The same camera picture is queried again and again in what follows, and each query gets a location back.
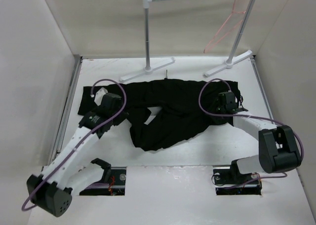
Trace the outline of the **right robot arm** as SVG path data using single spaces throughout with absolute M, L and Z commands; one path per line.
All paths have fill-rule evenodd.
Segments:
M 229 168 L 215 168 L 214 181 L 217 186 L 253 183 L 259 173 L 285 173 L 302 163 L 302 156 L 293 130 L 272 120 L 258 119 L 239 106 L 233 92 L 222 92 L 218 96 L 218 113 L 229 114 L 229 124 L 241 129 L 258 142 L 258 154 L 236 159 Z

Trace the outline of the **black trousers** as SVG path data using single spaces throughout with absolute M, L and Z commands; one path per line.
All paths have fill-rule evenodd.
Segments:
M 130 136 L 135 147 L 144 151 L 166 149 L 204 132 L 211 125 L 228 123 L 227 117 L 212 117 L 218 112 L 219 93 L 241 93 L 236 81 L 211 82 L 161 79 L 105 86 L 110 93 L 126 93 L 124 108 L 130 122 Z

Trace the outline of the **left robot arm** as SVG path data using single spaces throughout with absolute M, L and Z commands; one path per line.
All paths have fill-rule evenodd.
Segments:
M 111 127 L 126 119 L 125 105 L 125 95 L 106 93 L 101 104 L 83 116 L 74 135 L 52 163 L 38 176 L 32 174 L 27 179 L 26 201 L 58 218 L 67 211 L 73 196 L 95 182 L 107 184 L 111 179 L 109 163 L 96 157 L 83 169 L 79 164 Z

